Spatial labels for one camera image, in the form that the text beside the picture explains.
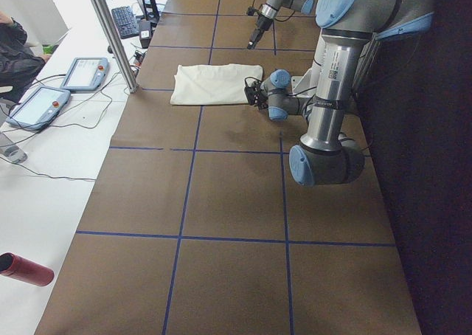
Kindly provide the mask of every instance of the wall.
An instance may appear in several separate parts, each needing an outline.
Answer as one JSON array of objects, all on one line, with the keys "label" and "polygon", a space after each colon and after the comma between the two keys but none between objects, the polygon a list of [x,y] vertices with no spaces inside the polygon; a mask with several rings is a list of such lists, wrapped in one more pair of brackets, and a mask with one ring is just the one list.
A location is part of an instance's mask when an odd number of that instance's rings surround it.
[{"label": "wall", "polygon": [[53,44],[67,26],[52,0],[0,0],[3,11],[13,16],[28,32],[28,41]]}]

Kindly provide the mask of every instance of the keyboard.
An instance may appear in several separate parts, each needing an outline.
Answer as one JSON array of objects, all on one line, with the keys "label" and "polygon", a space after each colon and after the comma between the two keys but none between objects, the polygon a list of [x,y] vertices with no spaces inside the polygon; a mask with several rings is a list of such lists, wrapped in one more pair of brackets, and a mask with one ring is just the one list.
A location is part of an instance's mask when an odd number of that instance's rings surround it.
[{"label": "keyboard", "polygon": [[117,26],[119,38],[132,38],[139,35],[139,26],[131,7],[118,7],[111,10],[111,16]]}]

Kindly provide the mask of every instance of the red bottle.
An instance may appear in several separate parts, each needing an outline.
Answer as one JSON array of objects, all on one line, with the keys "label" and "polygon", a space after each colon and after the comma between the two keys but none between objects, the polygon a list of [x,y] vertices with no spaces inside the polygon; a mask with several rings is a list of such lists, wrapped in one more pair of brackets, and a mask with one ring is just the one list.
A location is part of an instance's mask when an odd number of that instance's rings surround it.
[{"label": "red bottle", "polygon": [[54,279],[54,272],[42,265],[7,252],[0,255],[0,274],[36,286],[46,286]]}]

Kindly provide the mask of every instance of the dark curtain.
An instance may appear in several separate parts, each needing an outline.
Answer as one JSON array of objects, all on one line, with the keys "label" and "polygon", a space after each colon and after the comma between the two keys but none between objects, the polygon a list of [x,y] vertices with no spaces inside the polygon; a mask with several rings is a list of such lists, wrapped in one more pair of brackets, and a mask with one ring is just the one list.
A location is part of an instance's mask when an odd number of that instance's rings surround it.
[{"label": "dark curtain", "polygon": [[472,334],[471,5],[383,44],[357,100],[423,335]]}]

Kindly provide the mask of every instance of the white cloth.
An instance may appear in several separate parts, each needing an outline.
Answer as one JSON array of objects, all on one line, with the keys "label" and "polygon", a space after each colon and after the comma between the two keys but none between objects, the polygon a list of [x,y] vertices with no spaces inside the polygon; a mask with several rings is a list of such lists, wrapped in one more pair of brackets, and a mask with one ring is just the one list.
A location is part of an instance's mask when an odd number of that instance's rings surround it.
[{"label": "white cloth", "polygon": [[261,66],[227,64],[225,66],[178,66],[172,105],[221,105],[247,103],[244,80],[262,79]]}]

